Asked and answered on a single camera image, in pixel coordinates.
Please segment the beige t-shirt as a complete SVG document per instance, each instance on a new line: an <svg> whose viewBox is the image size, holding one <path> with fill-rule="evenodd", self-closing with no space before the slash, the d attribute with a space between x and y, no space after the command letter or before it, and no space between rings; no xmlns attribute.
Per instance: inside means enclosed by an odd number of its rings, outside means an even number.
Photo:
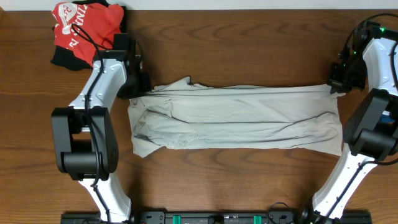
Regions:
<svg viewBox="0 0 398 224"><path fill-rule="evenodd" d="M169 149L294 149L341 154L338 94L328 85L213 88L189 77L130 101L134 153Z"/></svg>

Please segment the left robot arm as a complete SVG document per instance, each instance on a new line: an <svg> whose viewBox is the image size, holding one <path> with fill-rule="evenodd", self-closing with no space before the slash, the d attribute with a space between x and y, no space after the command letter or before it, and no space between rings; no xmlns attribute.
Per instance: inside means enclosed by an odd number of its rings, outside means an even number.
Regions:
<svg viewBox="0 0 398 224"><path fill-rule="evenodd" d="M110 111L116 98L136 98L150 91L142 59L142 54L127 50L100 51L81 93L51 114L59 171L84 186L99 209L64 213L61 223L134 223L131 199L116 173L119 149Z"/></svg>

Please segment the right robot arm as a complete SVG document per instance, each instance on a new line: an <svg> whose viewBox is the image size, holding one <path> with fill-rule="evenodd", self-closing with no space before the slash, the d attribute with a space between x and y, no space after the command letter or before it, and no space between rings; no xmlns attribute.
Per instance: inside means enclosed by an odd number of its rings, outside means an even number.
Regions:
<svg viewBox="0 0 398 224"><path fill-rule="evenodd" d="M349 36L330 68L332 93L369 93L347 121L344 148L326 183L303 209L297 223L371 223L369 212L347 212L345 206L362 180L377 166L397 160L397 31L365 21Z"/></svg>

